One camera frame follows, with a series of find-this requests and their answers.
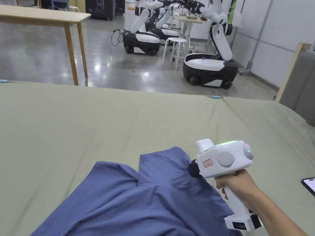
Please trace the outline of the person's right hand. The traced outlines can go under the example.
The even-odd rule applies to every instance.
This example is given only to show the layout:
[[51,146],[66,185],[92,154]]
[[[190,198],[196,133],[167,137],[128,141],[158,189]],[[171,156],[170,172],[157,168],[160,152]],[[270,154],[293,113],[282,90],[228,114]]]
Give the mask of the person's right hand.
[[222,189],[225,198],[228,199],[226,188],[228,187],[251,211],[255,211],[255,197],[261,193],[261,190],[255,184],[247,170],[242,169],[235,174],[226,174],[214,178],[216,188]]

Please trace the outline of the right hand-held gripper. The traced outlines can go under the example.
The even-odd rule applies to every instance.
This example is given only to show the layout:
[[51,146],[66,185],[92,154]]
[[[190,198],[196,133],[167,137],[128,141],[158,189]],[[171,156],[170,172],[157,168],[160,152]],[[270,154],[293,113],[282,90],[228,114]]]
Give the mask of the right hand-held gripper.
[[[252,165],[253,154],[244,141],[233,140],[214,145],[210,139],[195,142],[198,155],[188,166],[189,174],[196,178],[216,178]],[[227,186],[225,193],[232,206],[233,214],[225,217],[228,229],[254,231],[262,226],[259,217],[252,213]]]

